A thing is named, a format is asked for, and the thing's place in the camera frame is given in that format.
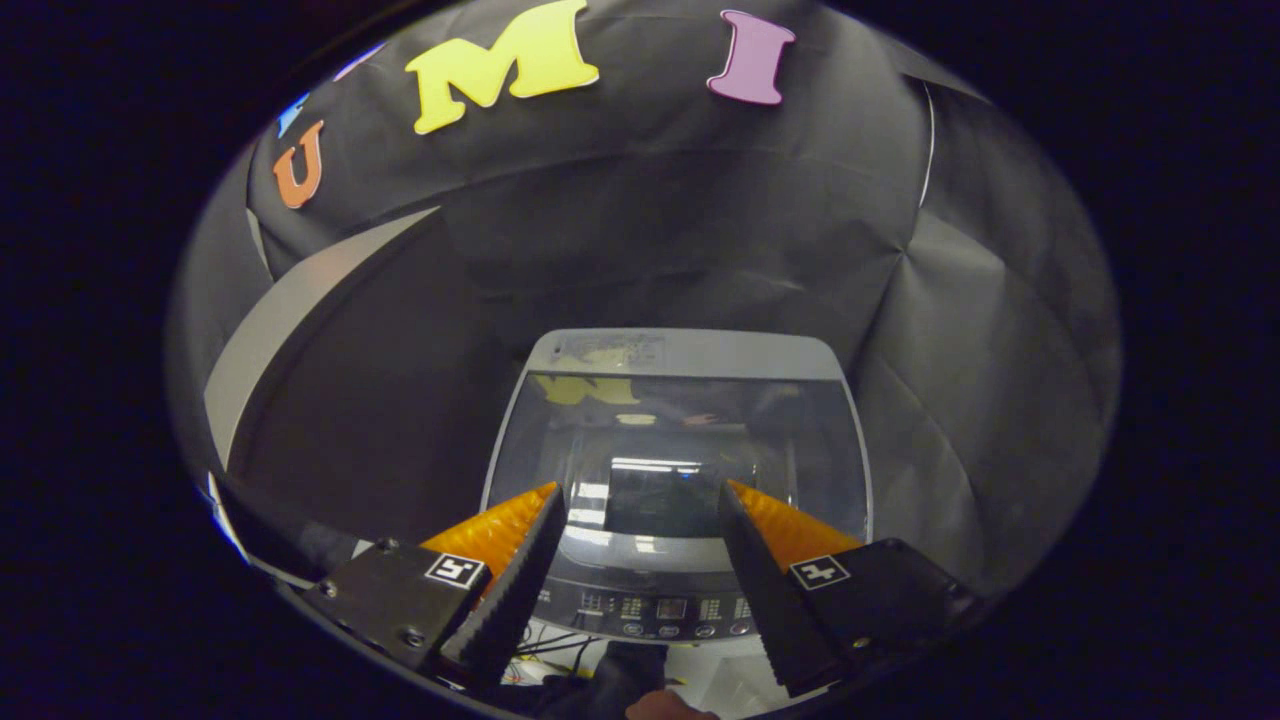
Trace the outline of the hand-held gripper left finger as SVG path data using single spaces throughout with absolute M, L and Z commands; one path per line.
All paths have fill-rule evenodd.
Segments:
M 393 669 L 488 691 L 518 652 L 567 520 L 564 488 L 549 482 L 416 544 L 380 539 L 300 602 Z

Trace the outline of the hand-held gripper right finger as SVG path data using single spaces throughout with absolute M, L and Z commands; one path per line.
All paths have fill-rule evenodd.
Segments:
M 970 629 L 977 594 L 908 542 L 856 539 L 737 480 L 718 521 L 774 679 L 855 688 Z

